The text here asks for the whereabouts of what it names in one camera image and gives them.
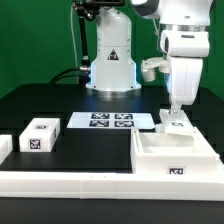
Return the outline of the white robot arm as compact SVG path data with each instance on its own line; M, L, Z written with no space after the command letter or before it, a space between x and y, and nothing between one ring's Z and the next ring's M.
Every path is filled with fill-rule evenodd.
M139 17L159 23L162 55L143 60L141 71L148 82L155 79L156 68L168 76L170 113L179 115L182 106L194 102L203 59L209 55L207 27L213 0L130 0L130 4ZM103 93L139 89L132 59L133 22L113 3L103 3L96 28L97 56L87 87Z

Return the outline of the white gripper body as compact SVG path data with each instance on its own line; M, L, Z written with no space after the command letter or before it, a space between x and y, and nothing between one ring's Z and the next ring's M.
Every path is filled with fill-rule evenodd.
M167 87L171 108L192 105L200 83L203 58L210 50L208 33L163 30L160 47L170 66Z

